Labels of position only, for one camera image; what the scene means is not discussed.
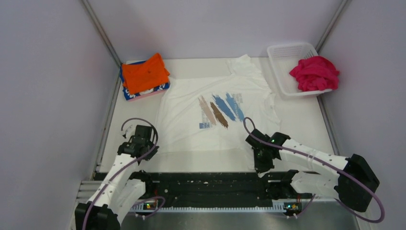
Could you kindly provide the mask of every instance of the gray floor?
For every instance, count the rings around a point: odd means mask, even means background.
[[[315,202],[299,219],[270,213],[158,213],[143,221],[127,216],[122,230],[358,230],[355,218],[337,203]]]

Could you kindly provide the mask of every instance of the crumpled pink towel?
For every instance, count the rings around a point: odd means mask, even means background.
[[[321,56],[299,60],[299,65],[289,72],[299,83],[298,89],[314,91],[338,88],[338,75],[333,63]]]

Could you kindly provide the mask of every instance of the blue brushstroke print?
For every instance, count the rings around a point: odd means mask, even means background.
[[[230,94],[226,93],[226,101],[230,105],[230,107],[234,111],[234,113],[238,116],[238,119],[240,121],[243,121],[244,114],[243,114],[242,110],[240,109],[240,106],[235,101],[234,97],[231,97]]]
[[[228,108],[227,104],[223,99],[221,99],[218,95],[214,96],[214,102],[218,106],[218,108],[223,111],[223,113],[228,116],[232,121],[236,121],[236,117],[234,116],[233,112]]]

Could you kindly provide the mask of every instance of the white t-shirt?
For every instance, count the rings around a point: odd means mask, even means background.
[[[263,133],[279,131],[275,94],[261,71],[248,56],[228,66],[230,76],[170,79],[156,122],[160,153],[249,149],[242,123],[246,116]]]

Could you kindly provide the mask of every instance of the white table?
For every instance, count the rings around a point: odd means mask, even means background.
[[[208,58],[169,59],[164,61],[171,76],[178,79],[187,79],[228,76],[230,72],[226,60],[227,58]],[[262,70],[270,88],[276,93],[275,109],[282,121],[281,132],[304,145],[333,154],[317,98],[282,99],[268,58],[252,58],[252,61]],[[154,124],[160,99],[163,96],[163,93],[160,93],[127,102],[122,91],[123,87],[121,86],[99,169],[101,173],[109,171],[118,147],[125,141],[120,134],[122,123],[128,118],[140,117]],[[254,170],[247,167],[246,157],[246,153],[238,150],[213,151],[204,154],[193,151],[160,154],[158,151],[150,161],[142,161],[140,167],[146,172],[254,172]],[[305,170],[305,168],[298,165],[279,160],[275,160],[274,164],[275,169],[273,171]]]

